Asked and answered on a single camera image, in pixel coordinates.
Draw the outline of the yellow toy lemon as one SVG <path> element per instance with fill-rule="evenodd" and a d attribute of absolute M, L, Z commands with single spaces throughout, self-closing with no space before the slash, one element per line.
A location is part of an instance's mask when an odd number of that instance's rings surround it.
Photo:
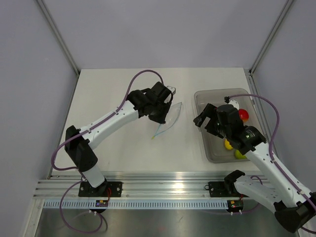
<path fill-rule="evenodd" d="M 229 143 L 227 139 L 224 140 L 224 146 L 229 151 L 233 149 L 232 145 Z"/>

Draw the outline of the red toy apple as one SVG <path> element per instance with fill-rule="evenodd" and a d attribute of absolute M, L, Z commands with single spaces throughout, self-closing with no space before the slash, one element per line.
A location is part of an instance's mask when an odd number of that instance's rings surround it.
<path fill-rule="evenodd" d="M 241 119 L 243 122 L 247 122 L 247 121 L 249 120 L 249 113 L 247 112 L 247 110 L 245 110 L 245 109 L 239 109 L 239 110 L 238 110 L 238 114 L 239 114 L 240 119 Z"/>

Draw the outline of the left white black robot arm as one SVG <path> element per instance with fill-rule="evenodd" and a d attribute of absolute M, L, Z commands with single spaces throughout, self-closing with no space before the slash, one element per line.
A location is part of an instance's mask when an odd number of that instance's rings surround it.
<path fill-rule="evenodd" d="M 129 92 L 123 103 L 90 125 L 66 130 L 65 152 L 85 179 L 80 197 L 120 197 L 121 182 L 109 182 L 99 169 L 94 149 L 124 125 L 141 117 L 164 124 L 172 104 L 175 87 L 157 82 L 152 88 Z"/>

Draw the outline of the green toy pear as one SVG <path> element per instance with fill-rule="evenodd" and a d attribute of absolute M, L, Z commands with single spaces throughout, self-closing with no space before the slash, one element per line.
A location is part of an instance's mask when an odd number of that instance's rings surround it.
<path fill-rule="evenodd" d="M 235 158 L 236 159 L 247 159 L 245 155 L 243 155 L 239 150 L 235 150 Z"/>

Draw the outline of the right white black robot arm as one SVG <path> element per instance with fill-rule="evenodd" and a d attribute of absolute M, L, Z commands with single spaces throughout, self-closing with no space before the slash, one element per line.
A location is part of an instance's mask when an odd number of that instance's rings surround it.
<path fill-rule="evenodd" d="M 238 109 L 231 104 L 215 107 L 207 104 L 194 118 L 197 127 L 209 119 L 205 130 L 245 155 L 273 185 L 269 189 L 255 183 L 244 172 L 236 170 L 224 178 L 224 190 L 228 195 L 237 193 L 250 197 L 269 209 L 287 231 L 294 233 L 316 215 L 316 194 L 298 181 L 284 164 L 273 156 L 269 144 L 261 132 L 245 125 Z"/>

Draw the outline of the clear zip top bag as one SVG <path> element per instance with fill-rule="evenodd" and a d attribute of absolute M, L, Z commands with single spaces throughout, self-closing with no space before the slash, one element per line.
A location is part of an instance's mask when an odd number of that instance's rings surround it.
<path fill-rule="evenodd" d="M 168 131 L 172 126 L 175 125 L 175 123 L 178 121 L 181 109 L 182 109 L 182 102 L 179 102 L 177 104 L 174 104 L 170 107 L 169 112 L 166 116 L 165 123 L 160 124 L 156 131 L 155 134 L 152 137 L 152 140 L 157 137 L 158 135 L 161 135 L 162 133 Z"/>

